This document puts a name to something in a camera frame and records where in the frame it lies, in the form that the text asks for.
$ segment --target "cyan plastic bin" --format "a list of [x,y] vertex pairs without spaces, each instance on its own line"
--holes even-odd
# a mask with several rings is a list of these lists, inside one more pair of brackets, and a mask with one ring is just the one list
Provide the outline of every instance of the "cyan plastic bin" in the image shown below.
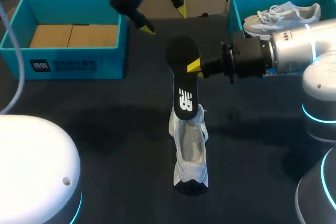
[[[39,24],[118,25],[117,43],[115,47],[29,48]],[[127,21],[110,6],[110,0],[21,0],[11,25],[22,50],[27,80],[123,77]],[[0,47],[3,58],[18,79],[16,55],[8,32]],[[35,71],[32,62],[47,62],[48,69]]]
[[288,1],[297,6],[318,3],[321,6],[321,20],[336,18],[336,0],[231,0],[228,18],[230,37],[234,32],[243,29],[242,21],[245,18],[256,15],[258,10],[269,10],[272,5],[281,5]]

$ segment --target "white cable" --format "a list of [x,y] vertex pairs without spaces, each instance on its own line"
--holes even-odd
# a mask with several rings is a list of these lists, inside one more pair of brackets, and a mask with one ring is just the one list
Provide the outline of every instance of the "white cable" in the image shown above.
[[19,97],[22,93],[22,89],[23,89],[23,86],[25,84],[25,66],[24,66],[24,63],[23,63],[23,58],[22,58],[19,43],[17,42],[16,36],[15,36],[13,30],[12,30],[12,27],[9,23],[7,14],[6,14],[1,2],[0,2],[0,17],[1,17],[1,20],[4,22],[5,28],[8,31],[8,35],[9,35],[10,40],[11,40],[13,46],[14,46],[15,53],[16,53],[16,58],[17,58],[17,63],[19,65],[19,84],[18,84],[16,93],[15,93],[14,97],[12,98],[12,100],[10,101],[10,103],[7,105],[7,107],[4,108],[2,111],[0,111],[0,114],[7,114],[7,112],[15,105],[15,103],[17,102],[17,100],[19,99]]

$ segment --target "black insole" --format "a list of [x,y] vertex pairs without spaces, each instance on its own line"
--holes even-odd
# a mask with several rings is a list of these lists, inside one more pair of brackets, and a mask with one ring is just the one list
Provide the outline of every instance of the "black insole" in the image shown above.
[[197,72],[187,72],[187,66],[200,57],[196,42],[188,36],[169,41],[166,61],[174,75],[173,101],[176,116],[181,120],[194,118],[198,110]]

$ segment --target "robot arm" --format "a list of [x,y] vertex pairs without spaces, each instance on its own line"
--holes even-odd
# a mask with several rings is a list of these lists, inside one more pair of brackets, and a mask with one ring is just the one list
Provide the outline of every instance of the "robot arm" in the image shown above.
[[242,31],[233,34],[231,44],[223,44],[220,59],[188,66],[188,72],[201,72],[207,78],[223,72],[233,83],[238,78],[261,77],[267,69],[277,74],[304,71],[317,57],[336,50],[336,19],[272,34],[270,41],[245,38]]

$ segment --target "white sneaker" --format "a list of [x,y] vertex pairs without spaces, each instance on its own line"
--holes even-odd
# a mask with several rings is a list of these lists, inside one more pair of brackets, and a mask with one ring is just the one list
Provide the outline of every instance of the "white sneaker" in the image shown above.
[[321,7],[313,4],[308,7],[299,7],[291,2],[274,5],[269,10],[258,11],[244,21],[244,31],[252,37],[259,36],[261,40],[269,40],[270,34],[275,31],[293,29],[305,24],[318,22],[321,17]]
[[198,105],[196,117],[188,121],[180,120],[173,108],[169,121],[169,134],[174,137],[177,150],[174,186],[179,182],[194,180],[208,187],[205,149],[208,132],[202,106]]

